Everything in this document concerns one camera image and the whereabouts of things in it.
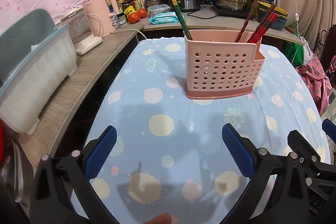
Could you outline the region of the person's right hand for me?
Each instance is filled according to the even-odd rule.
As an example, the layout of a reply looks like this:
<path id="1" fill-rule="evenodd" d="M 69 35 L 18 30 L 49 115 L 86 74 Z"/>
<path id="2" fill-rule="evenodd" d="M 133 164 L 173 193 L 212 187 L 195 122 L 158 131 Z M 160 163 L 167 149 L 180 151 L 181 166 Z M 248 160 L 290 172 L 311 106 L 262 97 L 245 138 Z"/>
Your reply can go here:
<path id="1" fill-rule="evenodd" d="M 163 213 L 147 221 L 144 224 L 172 224 L 172 218 L 169 213 Z"/>

